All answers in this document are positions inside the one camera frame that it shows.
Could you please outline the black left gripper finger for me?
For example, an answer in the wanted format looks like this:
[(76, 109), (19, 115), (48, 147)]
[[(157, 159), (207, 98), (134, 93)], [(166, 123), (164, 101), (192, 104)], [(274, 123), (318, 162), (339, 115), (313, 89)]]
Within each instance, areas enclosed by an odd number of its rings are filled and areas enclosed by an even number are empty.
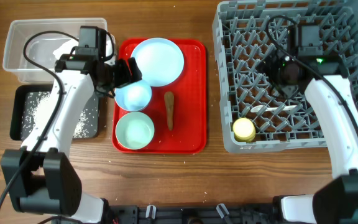
[(138, 82), (142, 79), (142, 72), (138, 67), (138, 64), (134, 57), (131, 57), (127, 60), (129, 65), (129, 70), (131, 72), (131, 83)]
[(118, 59), (113, 65), (114, 87), (123, 87), (132, 82), (132, 74), (127, 62), (124, 59)]

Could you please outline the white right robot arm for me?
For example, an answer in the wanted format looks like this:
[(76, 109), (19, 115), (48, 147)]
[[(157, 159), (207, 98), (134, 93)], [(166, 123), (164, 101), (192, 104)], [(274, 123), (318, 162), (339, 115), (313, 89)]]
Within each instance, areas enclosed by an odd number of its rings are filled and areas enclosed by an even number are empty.
[(358, 223), (358, 111), (342, 58), (325, 56), (319, 27), (288, 27), (287, 48), (267, 37), (276, 49), (257, 66), (286, 99), (297, 93), (311, 105), (331, 159), (333, 180), (313, 195), (278, 199), (285, 222)]

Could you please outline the mint green bowl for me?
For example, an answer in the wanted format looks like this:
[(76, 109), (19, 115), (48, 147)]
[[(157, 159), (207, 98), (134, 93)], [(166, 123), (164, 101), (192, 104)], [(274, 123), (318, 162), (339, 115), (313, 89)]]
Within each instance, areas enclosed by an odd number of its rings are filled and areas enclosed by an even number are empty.
[(115, 136), (126, 149), (139, 150), (154, 138), (155, 127), (149, 116), (141, 112), (130, 112), (119, 119)]

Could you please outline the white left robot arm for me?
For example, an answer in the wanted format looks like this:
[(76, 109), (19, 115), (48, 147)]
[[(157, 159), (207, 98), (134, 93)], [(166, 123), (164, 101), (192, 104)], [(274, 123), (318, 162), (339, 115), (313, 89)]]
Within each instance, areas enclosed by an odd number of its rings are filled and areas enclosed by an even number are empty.
[(2, 197), (9, 197), (17, 212), (45, 214), (49, 220), (73, 223), (117, 223), (104, 198), (86, 194), (69, 161), (76, 124), (92, 96), (114, 98), (114, 90), (138, 82), (142, 74), (133, 58), (110, 64), (111, 34), (96, 26), (83, 26), (78, 45), (63, 54), (50, 71), (54, 79), (48, 118), (38, 122), (18, 150), (7, 149), (1, 158), (6, 181)]

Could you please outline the white plastic spoon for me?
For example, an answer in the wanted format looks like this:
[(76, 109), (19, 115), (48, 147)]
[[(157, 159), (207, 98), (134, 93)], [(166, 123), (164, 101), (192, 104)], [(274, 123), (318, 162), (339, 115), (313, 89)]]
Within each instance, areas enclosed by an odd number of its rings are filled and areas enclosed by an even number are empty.
[(296, 105), (291, 105), (291, 106), (279, 106), (279, 107), (267, 107), (264, 105), (259, 105), (259, 106), (255, 106), (253, 107), (250, 112), (251, 113), (258, 113), (261, 110), (265, 110), (265, 111), (276, 111), (278, 109), (284, 110), (284, 111), (290, 111), (292, 109), (296, 108)]

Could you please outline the light blue bowl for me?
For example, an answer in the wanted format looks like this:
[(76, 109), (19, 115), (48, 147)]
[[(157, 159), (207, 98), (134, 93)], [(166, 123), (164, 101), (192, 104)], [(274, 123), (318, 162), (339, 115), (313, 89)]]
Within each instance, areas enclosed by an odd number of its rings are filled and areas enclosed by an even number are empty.
[(151, 86), (144, 80), (116, 88), (114, 93), (117, 105), (126, 111), (141, 111), (152, 99)]

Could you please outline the white rice pile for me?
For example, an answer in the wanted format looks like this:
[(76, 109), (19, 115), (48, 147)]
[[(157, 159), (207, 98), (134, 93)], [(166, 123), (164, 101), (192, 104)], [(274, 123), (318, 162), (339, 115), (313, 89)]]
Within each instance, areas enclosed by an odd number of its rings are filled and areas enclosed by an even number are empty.
[[(23, 141), (39, 121), (47, 122), (56, 102), (50, 99), (48, 91), (29, 92), (24, 97), (24, 112), (20, 130)], [(73, 139), (93, 138), (98, 133), (99, 98), (93, 94), (87, 101), (73, 134)]]

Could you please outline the yellow plastic cup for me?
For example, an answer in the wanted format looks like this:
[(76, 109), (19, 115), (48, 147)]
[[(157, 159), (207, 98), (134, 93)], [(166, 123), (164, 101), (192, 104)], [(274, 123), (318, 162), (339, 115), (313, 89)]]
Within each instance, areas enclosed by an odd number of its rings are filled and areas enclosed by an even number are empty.
[(232, 125), (234, 138), (240, 142), (252, 142), (256, 135), (256, 128), (248, 118), (239, 118)]

